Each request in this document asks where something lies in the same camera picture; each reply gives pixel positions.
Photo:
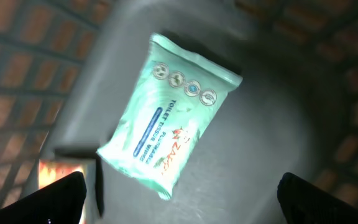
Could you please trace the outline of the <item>white wet wipes pack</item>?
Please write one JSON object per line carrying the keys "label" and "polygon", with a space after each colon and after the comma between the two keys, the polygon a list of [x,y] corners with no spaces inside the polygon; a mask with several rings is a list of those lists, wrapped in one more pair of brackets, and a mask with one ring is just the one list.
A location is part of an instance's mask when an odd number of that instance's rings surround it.
{"label": "white wet wipes pack", "polygon": [[169,200],[200,137],[242,78],[154,33],[112,138],[97,151],[119,172]]}

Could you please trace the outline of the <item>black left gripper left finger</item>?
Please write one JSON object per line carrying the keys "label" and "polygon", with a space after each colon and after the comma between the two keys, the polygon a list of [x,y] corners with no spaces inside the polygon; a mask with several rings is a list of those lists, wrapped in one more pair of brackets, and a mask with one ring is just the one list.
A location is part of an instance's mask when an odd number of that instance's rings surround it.
{"label": "black left gripper left finger", "polygon": [[86,184],[76,171],[0,210],[0,224],[79,224]]}

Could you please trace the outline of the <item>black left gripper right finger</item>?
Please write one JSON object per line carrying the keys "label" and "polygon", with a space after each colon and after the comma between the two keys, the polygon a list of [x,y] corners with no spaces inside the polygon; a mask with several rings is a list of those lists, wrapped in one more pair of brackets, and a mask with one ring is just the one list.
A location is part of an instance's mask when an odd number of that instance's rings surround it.
{"label": "black left gripper right finger", "polygon": [[288,224],[358,224],[358,210],[287,172],[277,198]]}

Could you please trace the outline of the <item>orange small box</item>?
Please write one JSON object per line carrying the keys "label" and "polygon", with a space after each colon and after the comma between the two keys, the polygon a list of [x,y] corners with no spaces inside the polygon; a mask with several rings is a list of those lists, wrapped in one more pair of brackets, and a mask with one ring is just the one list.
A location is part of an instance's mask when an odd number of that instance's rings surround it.
{"label": "orange small box", "polygon": [[80,223],[97,223],[104,213],[103,171],[101,158],[94,149],[58,147],[53,159],[40,159],[38,187],[42,189],[73,173],[81,172],[86,184],[86,198]]}

